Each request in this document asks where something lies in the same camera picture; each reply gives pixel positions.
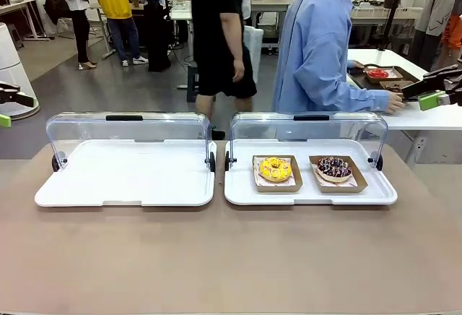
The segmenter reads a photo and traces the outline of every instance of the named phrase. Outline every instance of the jeans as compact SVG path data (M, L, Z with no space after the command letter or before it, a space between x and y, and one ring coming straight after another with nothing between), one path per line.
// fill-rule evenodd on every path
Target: jeans
M88 62L87 41L90 32L90 24L84 10L71 11L72 24L74 26L75 43L77 44L77 61L81 64Z
M134 59L140 57L139 53L139 42L138 42L138 30L136 29L135 21L133 17L128 19L109 19L108 24L110 32L113 36L114 48L117 50L118 57L121 61L127 59L125 54L125 48L123 47L122 41L122 29L128 34L128 42L131 47L131 54Z

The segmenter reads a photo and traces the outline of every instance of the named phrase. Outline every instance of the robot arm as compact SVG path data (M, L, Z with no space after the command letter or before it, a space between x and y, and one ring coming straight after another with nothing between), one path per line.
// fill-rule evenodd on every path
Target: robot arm
M21 92L17 85L0 82L0 104L14 102L26 107L35 107L35 99ZM9 116L0 114L0 127L10 127L11 119Z
M417 96L423 111L440 105L462 106L462 69L454 64L427 73L423 80L403 87L402 93L405 99Z

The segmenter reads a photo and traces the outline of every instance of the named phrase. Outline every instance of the black wheel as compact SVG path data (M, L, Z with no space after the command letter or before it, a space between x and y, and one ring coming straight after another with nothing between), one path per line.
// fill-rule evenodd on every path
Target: black wheel
M51 167L53 169L53 172L59 171L59 163L56 159L56 155L53 155L53 157L51 158Z
M226 151L226 157L225 157L225 171L228 172L230 169L230 152Z
M210 171L215 173L215 154L213 152L210 152Z
M375 159L377 159L377 164L375 165L375 167L381 172L382 168L383 168L383 157L382 157L382 155L379 155L379 157L377 158L377 153L373 152L371 154L371 157L369 159L367 159L367 161L368 161L368 163L372 163L372 162L374 162Z
M380 155L377 160L377 169L381 172L383 168L383 157Z
M58 151L58 156L63 163L67 162L66 154L64 152ZM53 169L53 172L57 172L59 171L59 168L61 168L59 166L59 162L58 162L58 159L56 158L56 155L53 155L53 157L51 158L51 167Z

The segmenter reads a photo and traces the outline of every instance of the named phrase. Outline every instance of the white tray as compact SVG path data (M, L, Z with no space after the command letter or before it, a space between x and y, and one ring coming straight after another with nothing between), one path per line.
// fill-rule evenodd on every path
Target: white tray
M225 197L233 204L393 204L398 198L385 175L367 162L369 154L364 147L350 139L311 139L306 142L235 139L233 153L237 162L225 174ZM294 155L302 174L301 189L295 193L257 192L252 169L253 155ZM322 194L311 170L310 155L350 156L361 170L368 187L359 194Z
M217 154L215 143L209 151ZM41 207L196 207L213 196L215 173L201 140L90 140L67 159L35 195Z

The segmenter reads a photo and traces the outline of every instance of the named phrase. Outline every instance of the black t-shirt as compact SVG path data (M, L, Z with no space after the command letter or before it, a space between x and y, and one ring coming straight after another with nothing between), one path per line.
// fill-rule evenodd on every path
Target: black t-shirt
M242 32L244 31L243 0L191 0L194 27L194 58L202 64L231 61L233 56L226 43L220 13L236 13L240 16Z

